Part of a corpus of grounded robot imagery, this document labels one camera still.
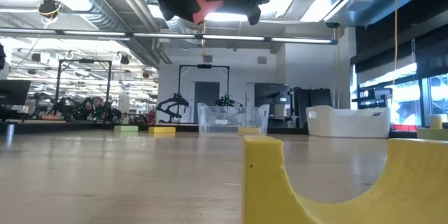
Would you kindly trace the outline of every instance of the clear plastic bin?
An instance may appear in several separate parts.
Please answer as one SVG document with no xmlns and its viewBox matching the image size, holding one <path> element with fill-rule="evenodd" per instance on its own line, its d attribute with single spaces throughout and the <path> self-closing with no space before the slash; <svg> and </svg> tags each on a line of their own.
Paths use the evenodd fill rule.
<svg viewBox="0 0 448 224">
<path fill-rule="evenodd" d="M 269 105 L 260 108 L 219 107 L 197 104 L 200 134 L 267 133 Z"/>
</svg>

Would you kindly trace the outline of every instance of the white tub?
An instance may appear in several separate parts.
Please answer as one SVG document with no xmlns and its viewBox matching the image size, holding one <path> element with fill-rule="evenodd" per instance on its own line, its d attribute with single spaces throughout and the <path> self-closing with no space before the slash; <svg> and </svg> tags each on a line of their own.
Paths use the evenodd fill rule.
<svg viewBox="0 0 448 224">
<path fill-rule="evenodd" d="M 389 108 L 365 110 L 307 108 L 308 130 L 319 137 L 388 138 L 391 128 Z"/>
</svg>

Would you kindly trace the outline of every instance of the white bin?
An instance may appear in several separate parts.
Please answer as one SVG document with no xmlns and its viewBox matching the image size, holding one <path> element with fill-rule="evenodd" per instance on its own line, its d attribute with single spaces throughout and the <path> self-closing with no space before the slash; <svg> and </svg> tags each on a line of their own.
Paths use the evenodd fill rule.
<svg viewBox="0 0 448 224">
<path fill-rule="evenodd" d="M 307 108 L 309 134 L 319 137 L 388 138 L 391 128 L 389 108 L 365 110 Z"/>
<path fill-rule="evenodd" d="M 200 134 L 267 133 L 269 105 L 260 108 L 220 107 L 197 104 Z"/>
</svg>

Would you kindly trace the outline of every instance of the curved cutout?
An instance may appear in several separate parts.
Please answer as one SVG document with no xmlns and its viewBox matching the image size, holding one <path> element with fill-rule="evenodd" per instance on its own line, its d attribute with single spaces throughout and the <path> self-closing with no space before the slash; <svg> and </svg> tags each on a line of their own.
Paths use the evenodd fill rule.
<svg viewBox="0 0 448 224">
<path fill-rule="evenodd" d="M 245 139 L 243 224 L 448 223 L 448 142 L 390 139 L 383 174 L 371 189 L 326 204 L 294 193 L 282 141 Z"/>
</svg>

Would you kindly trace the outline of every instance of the exposed ductwork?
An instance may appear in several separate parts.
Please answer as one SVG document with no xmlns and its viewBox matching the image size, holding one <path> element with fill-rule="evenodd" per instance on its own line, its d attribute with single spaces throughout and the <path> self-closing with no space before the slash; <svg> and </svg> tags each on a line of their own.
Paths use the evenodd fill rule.
<svg viewBox="0 0 448 224">
<path fill-rule="evenodd" d="M 109 6 L 105 0 L 88 0 L 92 4 L 90 9 L 95 15 L 84 15 L 88 22 L 101 31 L 131 31 L 126 23 Z M 156 52 L 153 52 L 144 43 L 137 38 L 131 38 L 129 41 L 120 41 L 119 43 L 127 46 L 140 60 L 141 63 L 158 68 L 160 59 Z"/>
</svg>

